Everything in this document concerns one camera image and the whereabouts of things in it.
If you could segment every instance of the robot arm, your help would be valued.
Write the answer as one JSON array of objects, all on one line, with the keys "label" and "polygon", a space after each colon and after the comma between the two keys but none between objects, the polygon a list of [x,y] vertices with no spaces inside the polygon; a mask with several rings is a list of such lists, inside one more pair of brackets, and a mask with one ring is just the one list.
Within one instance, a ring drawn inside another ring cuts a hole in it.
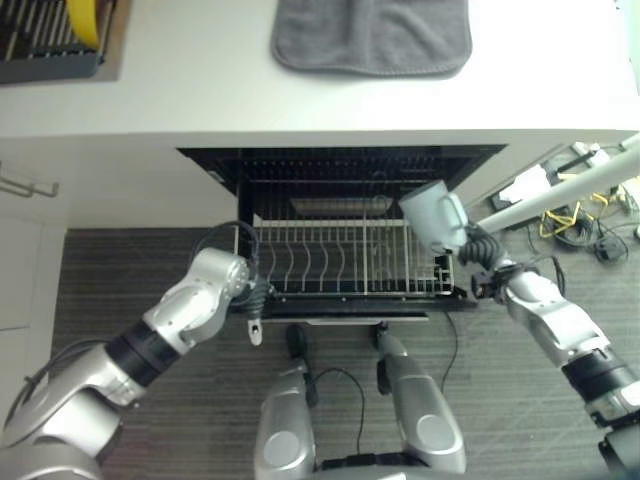
[{"label": "robot arm", "polygon": [[460,200],[444,183],[410,193],[400,207],[427,250],[446,249],[462,263],[484,267],[473,277],[476,297],[505,304],[562,370],[596,425],[610,429],[599,445],[609,468],[618,475],[640,473],[640,379],[591,317],[553,282],[510,259],[491,235],[468,225]]},{"label": "robot arm", "polygon": [[102,478],[93,459],[119,430],[117,408],[136,405],[152,381],[215,336],[248,283],[243,258],[200,251],[141,321],[80,357],[18,410],[2,436],[0,477]]},{"label": "robot arm", "polygon": [[638,376],[591,317],[564,298],[553,282],[515,263],[477,227],[470,230],[472,240],[461,249],[460,257],[489,271],[474,277],[474,293],[506,304],[510,316],[561,369],[595,424],[611,429],[599,445],[610,470],[620,476],[640,472]]}]

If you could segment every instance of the gray microfiber cloth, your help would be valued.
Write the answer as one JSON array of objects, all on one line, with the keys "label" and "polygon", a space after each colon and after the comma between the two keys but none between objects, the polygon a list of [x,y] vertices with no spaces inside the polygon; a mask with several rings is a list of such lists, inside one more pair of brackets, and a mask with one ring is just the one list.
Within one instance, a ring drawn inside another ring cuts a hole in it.
[{"label": "gray microfiber cloth", "polygon": [[280,0],[271,47],[299,70],[453,72],[471,55],[467,0]]}]

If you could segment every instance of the metal hook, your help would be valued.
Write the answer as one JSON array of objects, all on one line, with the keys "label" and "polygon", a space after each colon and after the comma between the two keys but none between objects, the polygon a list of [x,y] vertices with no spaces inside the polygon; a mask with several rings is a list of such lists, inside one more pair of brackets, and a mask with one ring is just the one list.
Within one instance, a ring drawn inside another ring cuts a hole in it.
[{"label": "metal hook", "polygon": [[[0,162],[0,172],[2,170],[2,162]],[[11,180],[10,178],[2,176],[0,173],[0,183],[4,183],[5,185],[9,185],[11,187],[17,188],[21,191],[15,191],[13,189],[7,189],[6,187],[0,186],[0,190],[3,192],[11,193],[13,195],[18,195],[24,198],[33,197],[34,194],[42,195],[44,197],[55,198],[58,196],[58,191],[60,190],[60,184],[58,182],[51,185],[51,191],[41,190],[35,186],[33,183],[23,184],[20,182],[16,182],[15,180]]]}]

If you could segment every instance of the metal dish drying rack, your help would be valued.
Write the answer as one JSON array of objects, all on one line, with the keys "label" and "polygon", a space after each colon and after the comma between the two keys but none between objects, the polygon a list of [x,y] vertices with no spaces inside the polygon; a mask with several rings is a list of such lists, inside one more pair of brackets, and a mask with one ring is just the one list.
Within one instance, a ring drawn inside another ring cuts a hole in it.
[{"label": "metal dish drying rack", "polygon": [[[398,200],[434,179],[455,187],[496,149],[182,152],[236,195],[238,219],[257,230],[259,273],[273,286],[263,320],[371,324],[475,307],[454,283],[452,257],[425,253]],[[250,251],[239,233],[238,252]]]}]

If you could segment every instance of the dish rack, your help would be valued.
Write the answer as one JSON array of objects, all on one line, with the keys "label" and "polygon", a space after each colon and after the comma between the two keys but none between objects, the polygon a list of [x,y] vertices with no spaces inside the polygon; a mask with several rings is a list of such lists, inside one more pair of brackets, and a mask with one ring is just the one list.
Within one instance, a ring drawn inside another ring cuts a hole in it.
[{"label": "dish rack", "polygon": [[74,34],[66,0],[0,0],[0,84],[91,77],[105,55],[116,1],[102,4],[96,51]]},{"label": "dish rack", "polygon": [[[424,321],[475,307],[450,255],[432,257],[398,200],[434,179],[454,188],[502,146],[183,149],[238,198],[273,287],[264,320]],[[248,256],[248,237],[238,234]]]}]

